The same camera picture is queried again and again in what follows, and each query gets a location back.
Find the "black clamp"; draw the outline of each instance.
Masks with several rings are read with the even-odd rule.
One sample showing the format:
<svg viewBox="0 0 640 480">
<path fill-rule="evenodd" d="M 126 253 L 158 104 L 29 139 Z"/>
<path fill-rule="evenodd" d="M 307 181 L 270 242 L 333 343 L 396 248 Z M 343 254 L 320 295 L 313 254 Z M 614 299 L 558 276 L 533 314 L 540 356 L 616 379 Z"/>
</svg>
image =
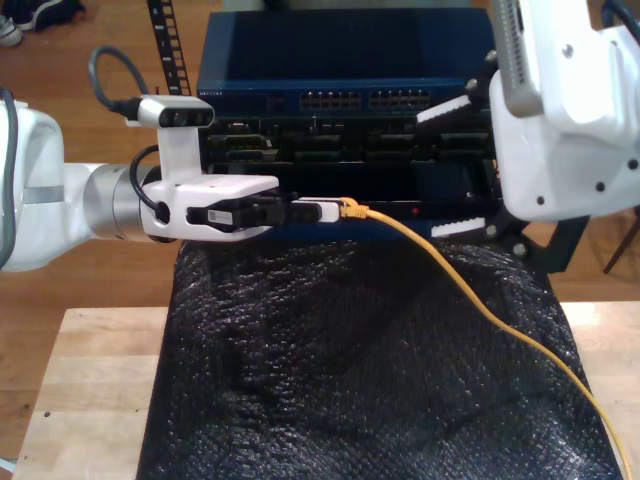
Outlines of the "black clamp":
<svg viewBox="0 0 640 480">
<path fill-rule="evenodd" d="M 549 243 L 543 247 L 525 235 L 529 222 L 517 219 L 502 206 L 494 217 L 487 219 L 485 227 L 454 234 L 448 239 L 460 243 L 494 243 L 535 272 L 557 273 L 567 269 L 587 223 L 589 217 L 558 222 Z"/>
<path fill-rule="evenodd" d="M 491 79 L 497 71 L 498 54 L 491 50 L 485 56 L 483 68 L 465 83 L 464 94 L 417 115 L 418 132 L 433 133 L 464 119 L 470 112 L 485 108 L 489 103 Z"/>
</svg>

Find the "black bubble wrap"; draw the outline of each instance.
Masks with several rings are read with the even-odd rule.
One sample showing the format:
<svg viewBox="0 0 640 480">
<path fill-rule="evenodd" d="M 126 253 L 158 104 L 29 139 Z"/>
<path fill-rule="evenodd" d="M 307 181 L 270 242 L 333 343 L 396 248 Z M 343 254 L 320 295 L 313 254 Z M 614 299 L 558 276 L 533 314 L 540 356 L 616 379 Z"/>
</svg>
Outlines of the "black bubble wrap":
<svg viewBox="0 0 640 480">
<path fill-rule="evenodd" d="M 584 380 L 548 284 L 440 248 Z M 257 239 L 183 245 L 137 478 L 622 477 L 578 389 L 417 245 Z"/>
</svg>

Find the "shoe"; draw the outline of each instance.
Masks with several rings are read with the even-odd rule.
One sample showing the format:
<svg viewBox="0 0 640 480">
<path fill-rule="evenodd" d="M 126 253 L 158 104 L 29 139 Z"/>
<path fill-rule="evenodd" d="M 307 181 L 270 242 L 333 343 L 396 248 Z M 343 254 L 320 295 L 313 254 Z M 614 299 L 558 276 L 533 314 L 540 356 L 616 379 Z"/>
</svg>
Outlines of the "shoe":
<svg viewBox="0 0 640 480">
<path fill-rule="evenodd" d="M 84 11 L 80 0 L 5 0 L 2 9 L 23 32 L 39 32 L 51 25 L 68 23 L 76 13 Z"/>
<path fill-rule="evenodd" d="M 31 25 L 36 32 L 51 25 L 62 25 L 73 20 L 76 13 L 86 9 L 80 0 L 31 0 Z"/>
<path fill-rule="evenodd" d="M 13 47 L 22 40 L 22 32 L 11 19 L 0 15 L 0 47 Z"/>
<path fill-rule="evenodd" d="M 20 30 L 31 30 L 33 14 L 29 0 L 5 0 L 2 15 L 13 20 L 13 24 Z"/>
</svg>

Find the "screw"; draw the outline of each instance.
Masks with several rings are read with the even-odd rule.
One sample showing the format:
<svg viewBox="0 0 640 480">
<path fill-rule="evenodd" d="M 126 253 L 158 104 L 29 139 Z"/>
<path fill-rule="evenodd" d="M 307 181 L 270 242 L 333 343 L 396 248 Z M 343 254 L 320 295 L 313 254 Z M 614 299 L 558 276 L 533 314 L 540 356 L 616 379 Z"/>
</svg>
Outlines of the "screw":
<svg viewBox="0 0 640 480">
<path fill-rule="evenodd" d="M 478 81 L 475 78 L 472 78 L 467 82 L 464 88 L 469 92 L 475 90 L 476 88 L 478 88 Z"/>
<path fill-rule="evenodd" d="M 522 258 L 527 254 L 527 247 L 525 247 L 523 243 L 516 243 L 513 246 L 513 254 L 516 257 Z"/>
<path fill-rule="evenodd" d="M 496 228 L 495 225 L 489 225 L 485 230 L 485 233 L 489 238 L 496 238 L 496 235 L 498 235 L 498 229 Z"/>
<path fill-rule="evenodd" d="M 569 44 L 567 44 L 563 49 L 562 49 L 562 54 L 564 55 L 564 58 L 571 58 L 573 57 L 573 47 Z"/>
<path fill-rule="evenodd" d="M 489 50 L 487 56 L 484 57 L 484 61 L 487 63 L 494 63 L 496 60 L 498 60 L 498 52 L 495 50 Z"/>
</svg>

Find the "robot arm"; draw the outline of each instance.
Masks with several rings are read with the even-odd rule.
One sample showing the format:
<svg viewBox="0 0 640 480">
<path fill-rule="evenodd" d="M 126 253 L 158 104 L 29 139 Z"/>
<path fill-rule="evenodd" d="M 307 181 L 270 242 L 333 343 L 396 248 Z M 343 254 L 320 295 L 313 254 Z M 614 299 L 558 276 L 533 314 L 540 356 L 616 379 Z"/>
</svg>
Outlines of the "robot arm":
<svg viewBox="0 0 640 480">
<path fill-rule="evenodd" d="M 3 270 L 40 268 L 94 238 L 234 242 L 286 223 L 338 221 L 337 200 L 291 198 L 278 191 L 276 177 L 203 174 L 198 128 L 211 124 L 214 112 L 202 100 L 143 95 L 131 102 L 137 109 L 127 124 L 157 130 L 158 147 L 145 151 L 159 151 L 160 178 L 137 162 L 65 163 L 55 120 L 15 104 L 19 133 L 10 176 L 16 236 Z M 5 150 L 13 132 L 2 113 Z"/>
<path fill-rule="evenodd" d="M 638 42 L 624 26 L 594 31 L 585 0 L 494 9 L 489 97 L 506 208 L 560 221 L 640 204 Z"/>
</svg>

